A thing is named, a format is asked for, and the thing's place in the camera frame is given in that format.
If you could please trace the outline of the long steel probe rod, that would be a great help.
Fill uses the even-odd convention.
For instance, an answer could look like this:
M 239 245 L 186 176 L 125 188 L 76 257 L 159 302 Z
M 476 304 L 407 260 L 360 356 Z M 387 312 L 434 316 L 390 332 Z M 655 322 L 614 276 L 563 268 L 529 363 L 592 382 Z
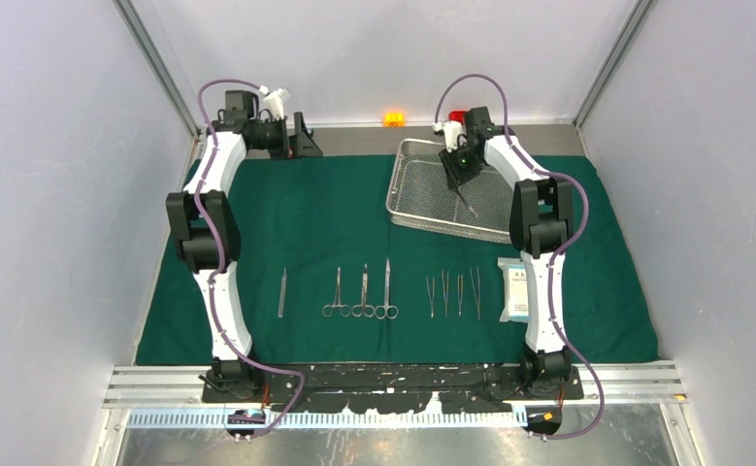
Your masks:
M 283 318 L 284 316 L 285 299 L 286 299 L 286 291 L 287 291 L 287 279 L 288 279 L 288 271 L 287 271 L 287 268 L 284 267 L 282 270 L 281 279 L 280 279 L 280 287 L 279 287 L 279 302 L 278 302 L 278 311 L 277 311 L 278 318 Z

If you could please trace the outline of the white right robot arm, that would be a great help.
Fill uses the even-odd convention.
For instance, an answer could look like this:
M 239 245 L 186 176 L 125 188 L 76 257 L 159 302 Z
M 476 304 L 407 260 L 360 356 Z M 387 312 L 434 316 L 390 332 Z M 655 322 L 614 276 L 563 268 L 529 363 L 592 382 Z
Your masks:
M 574 183 L 551 173 L 521 145 L 506 125 L 494 124 L 485 107 L 463 121 L 432 125 L 444 138 L 439 153 L 451 190 L 494 168 L 512 188 L 509 238 L 525 266 L 529 314 L 520 385 L 544 398 L 572 372 L 572 345 L 563 328 L 562 271 L 565 252 L 577 235 Z

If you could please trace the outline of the steel ring-handled hemostat clamp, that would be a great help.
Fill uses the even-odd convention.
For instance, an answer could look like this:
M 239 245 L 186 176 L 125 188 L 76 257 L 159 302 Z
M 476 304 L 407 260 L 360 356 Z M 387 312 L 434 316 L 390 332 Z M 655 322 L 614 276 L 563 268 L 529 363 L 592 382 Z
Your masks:
M 340 267 L 337 268 L 333 301 L 331 304 L 324 305 L 321 312 L 324 317 L 331 317 L 334 314 L 339 314 L 343 317 L 351 316 L 350 306 L 345 305 L 342 300 L 342 269 Z

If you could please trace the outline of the steel needle holder clamp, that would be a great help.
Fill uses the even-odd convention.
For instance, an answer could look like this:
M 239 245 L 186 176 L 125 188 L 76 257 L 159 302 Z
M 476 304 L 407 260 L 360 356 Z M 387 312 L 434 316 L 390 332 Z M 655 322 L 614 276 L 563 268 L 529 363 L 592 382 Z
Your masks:
M 458 315 L 461 316 L 463 314 L 463 305 L 464 305 L 464 298 L 465 298 L 465 277 L 463 274 L 457 275 L 456 288 L 457 288 Z

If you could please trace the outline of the steel ring-handled scissors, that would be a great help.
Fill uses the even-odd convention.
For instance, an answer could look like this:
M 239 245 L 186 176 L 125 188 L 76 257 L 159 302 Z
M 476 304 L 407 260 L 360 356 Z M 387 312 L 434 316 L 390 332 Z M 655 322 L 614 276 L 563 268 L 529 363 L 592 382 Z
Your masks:
M 395 319 L 399 315 L 399 309 L 391 303 L 391 263 L 386 258 L 384 268 L 383 301 L 376 306 L 375 317 L 377 319 Z

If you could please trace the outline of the white sterile packet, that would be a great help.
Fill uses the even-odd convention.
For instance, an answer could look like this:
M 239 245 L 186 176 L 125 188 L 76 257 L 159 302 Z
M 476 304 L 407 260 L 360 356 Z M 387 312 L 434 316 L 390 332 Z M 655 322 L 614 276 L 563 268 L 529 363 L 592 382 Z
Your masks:
M 504 281 L 504 308 L 501 322 L 528 322 L 529 303 L 526 268 L 520 259 L 499 257 L 498 267 Z

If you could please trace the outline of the steel scalpel handle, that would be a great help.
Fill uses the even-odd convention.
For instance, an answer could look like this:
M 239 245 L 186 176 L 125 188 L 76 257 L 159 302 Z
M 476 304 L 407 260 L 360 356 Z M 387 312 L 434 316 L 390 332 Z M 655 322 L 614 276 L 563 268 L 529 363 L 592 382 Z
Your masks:
M 463 194 L 462 190 L 460 189 L 460 186 L 458 186 L 455 189 L 456 195 L 459 198 L 459 200 L 463 203 L 463 205 L 466 207 L 466 209 L 474 216 L 474 218 L 478 218 L 478 212 L 474 208 L 474 206 L 469 202 L 468 198 Z

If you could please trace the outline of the steel surgical forceps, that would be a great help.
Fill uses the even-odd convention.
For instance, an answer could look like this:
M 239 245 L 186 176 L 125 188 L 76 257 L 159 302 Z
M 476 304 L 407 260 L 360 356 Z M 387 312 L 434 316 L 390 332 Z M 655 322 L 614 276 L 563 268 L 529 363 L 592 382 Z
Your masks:
M 431 278 L 426 278 L 425 282 L 426 282 L 427 296 L 428 296 L 429 307 L 430 307 L 430 318 L 434 318 L 437 280 L 435 277 L 431 277 Z

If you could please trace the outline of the green surgical drape cloth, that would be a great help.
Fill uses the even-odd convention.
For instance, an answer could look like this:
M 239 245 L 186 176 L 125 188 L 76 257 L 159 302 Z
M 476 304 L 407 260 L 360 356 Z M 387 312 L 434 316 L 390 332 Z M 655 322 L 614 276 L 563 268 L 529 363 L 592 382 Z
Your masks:
M 573 176 L 590 204 L 585 230 L 566 255 L 563 312 L 572 343 L 596 363 L 641 363 L 659 355 L 632 256 L 592 164 L 579 156 L 544 156 L 541 164 Z M 394 363 L 514 362 L 526 328 L 501 322 L 504 307 L 499 257 L 509 245 L 459 238 L 392 223 L 385 195 L 394 161 L 389 155 L 247 160 L 229 202 L 242 234 L 237 281 L 257 360 Z M 359 302 L 368 265 L 368 303 L 383 301 L 386 258 L 391 263 L 395 319 L 322 315 L 342 269 L 342 300 Z M 283 318 L 277 317 L 283 268 L 288 271 Z M 470 270 L 478 267 L 481 319 Z M 441 270 L 450 274 L 444 316 Z M 465 277 L 458 315 L 456 278 Z M 435 277 L 430 318 L 426 278 Z

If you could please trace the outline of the small steel scissors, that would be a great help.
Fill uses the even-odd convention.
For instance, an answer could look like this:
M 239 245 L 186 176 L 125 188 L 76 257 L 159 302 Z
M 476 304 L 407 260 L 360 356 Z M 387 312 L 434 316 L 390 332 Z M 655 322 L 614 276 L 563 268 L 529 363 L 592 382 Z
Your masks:
M 369 273 L 368 265 L 363 267 L 359 302 L 351 307 L 351 314 L 356 317 L 374 317 L 376 314 L 375 307 L 368 303 L 368 290 L 369 290 Z

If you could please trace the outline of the metal mesh instrument tray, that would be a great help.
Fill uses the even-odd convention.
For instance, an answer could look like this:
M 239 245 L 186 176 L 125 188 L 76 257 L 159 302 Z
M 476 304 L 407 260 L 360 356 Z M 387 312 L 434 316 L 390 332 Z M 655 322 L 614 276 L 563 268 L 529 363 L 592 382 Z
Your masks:
M 415 229 L 498 244 L 510 243 L 513 190 L 493 167 L 460 189 L 477 210 L 474 216 L 447 187 L 439 159 L 442 144 L 405 139 L 397 149 L 385 207 L 390 220 Z

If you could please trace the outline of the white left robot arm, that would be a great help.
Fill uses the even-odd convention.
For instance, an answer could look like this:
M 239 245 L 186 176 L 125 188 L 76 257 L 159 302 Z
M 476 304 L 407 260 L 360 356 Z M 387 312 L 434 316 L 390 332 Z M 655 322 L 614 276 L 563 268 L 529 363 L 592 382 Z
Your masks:
M 205 376 L 211 387 L 238 400 L 255 400 L 264 386 L 253 362 L 253 341 L 243 316 L 237 284 L 241 233 L 228 191 L 250 150 L 276 160 L 320 157 L 300 112 L 289 124 L 284 88 L 229 90 L 225 106 L 207 128 L 203 158 L 192 179 L 165 201 L 178 258 L 197 282 L 212 334 L 212 363 Z

